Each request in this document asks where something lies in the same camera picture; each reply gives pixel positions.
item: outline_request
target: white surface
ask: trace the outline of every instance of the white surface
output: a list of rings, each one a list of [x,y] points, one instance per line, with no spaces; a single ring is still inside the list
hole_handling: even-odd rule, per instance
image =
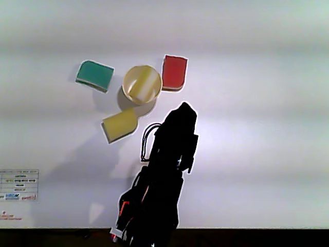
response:
[[[200,138],[179,227],[329,227],[329,3],[192,2],[0,3],[0,169],[40,170],[0,227],[114,226],[144,128],[182,100]],[[186,86],[108,145],[122,77],[164,54],[189,58]],[[86,59],[115,68],[107,94],[74,83]]]

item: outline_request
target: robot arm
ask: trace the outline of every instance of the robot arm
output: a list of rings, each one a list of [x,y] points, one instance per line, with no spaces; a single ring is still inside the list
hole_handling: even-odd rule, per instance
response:
[[[136,176],[130,190],[119,200],[113,240],[125,246],[166,246],[178,226],[177,203],[182,173],[191,172],[198,136],[194,134],[196,112],[183,102],[163,123],[154,123],[142,138],[141,161],[149,162]],[[145,158],[148,135],[155,129],[150,158]]]

